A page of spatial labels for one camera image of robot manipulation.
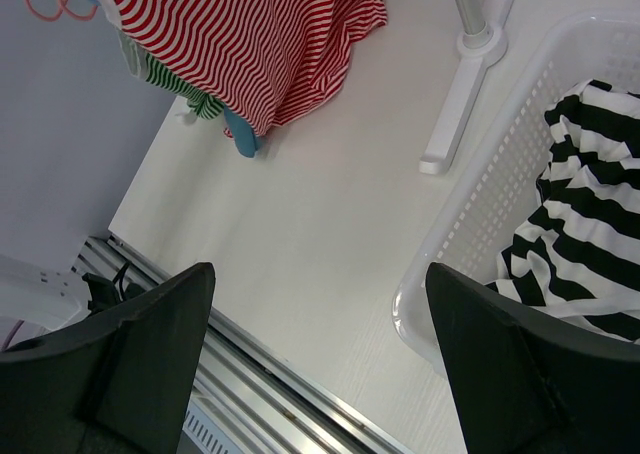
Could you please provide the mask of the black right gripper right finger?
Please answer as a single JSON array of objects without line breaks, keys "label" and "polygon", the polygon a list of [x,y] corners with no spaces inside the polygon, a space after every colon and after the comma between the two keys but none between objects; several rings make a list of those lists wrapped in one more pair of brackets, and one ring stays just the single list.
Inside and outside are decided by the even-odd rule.
[{"label": "black right gripper right finger", "polygon": [[636,453],[639,348],[441,263],[426,295],[470,453]]}]

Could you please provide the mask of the pink hanger with red top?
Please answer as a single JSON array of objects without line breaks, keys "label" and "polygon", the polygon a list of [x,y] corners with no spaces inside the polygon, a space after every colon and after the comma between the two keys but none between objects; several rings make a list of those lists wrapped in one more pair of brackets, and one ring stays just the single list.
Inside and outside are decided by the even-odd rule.
[{"label": "pink hanger with red top", "polygon": [[54,23],[62,19],[79,22],[91,21],[98,7],[87,0],[23,0],[27,11],[36,19]]}]

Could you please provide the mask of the red white striped tank top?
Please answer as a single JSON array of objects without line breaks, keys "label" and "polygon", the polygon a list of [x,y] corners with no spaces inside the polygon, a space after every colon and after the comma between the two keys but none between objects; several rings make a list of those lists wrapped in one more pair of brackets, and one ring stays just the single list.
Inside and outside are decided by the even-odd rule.
[{"label": "red white striped tank top", "polygon": [[384,0],[98,1],[124,34],[259,136],[331,100],[353,45],[388,20]]}]

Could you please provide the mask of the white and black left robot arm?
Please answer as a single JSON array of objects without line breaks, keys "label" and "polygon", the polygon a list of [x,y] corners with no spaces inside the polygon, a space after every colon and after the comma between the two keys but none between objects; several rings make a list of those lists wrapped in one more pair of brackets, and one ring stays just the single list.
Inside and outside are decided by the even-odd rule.
[{"label": "white and black left robot arm", "polygon": [[128,270],[116,279],[118,267],[102,259],[81,256],[66,272],[41,268],[8,256],[1,257],[1,343],[14,344],[59,330],[89,315],[91,293],[86,273],[115,281],[121,291],[144,279]]}]

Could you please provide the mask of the black white striped tank top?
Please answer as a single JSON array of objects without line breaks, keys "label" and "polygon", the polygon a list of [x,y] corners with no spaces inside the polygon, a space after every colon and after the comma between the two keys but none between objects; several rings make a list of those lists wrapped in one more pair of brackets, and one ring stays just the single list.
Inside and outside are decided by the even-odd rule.
[{"label": "black white striped tank top", "polygon": [[600,80],[544,114],[538,206],[490,289],[583,329],[639,341],[639,97]]}]

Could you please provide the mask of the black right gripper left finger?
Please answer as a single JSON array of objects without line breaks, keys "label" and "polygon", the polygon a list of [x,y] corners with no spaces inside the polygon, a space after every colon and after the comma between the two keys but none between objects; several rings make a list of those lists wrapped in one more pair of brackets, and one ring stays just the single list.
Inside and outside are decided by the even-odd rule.
[{"label": "black right gripper left finger", "polygon": [[2,452],[176,452],[215,284],[197,263],[2,352]]}]

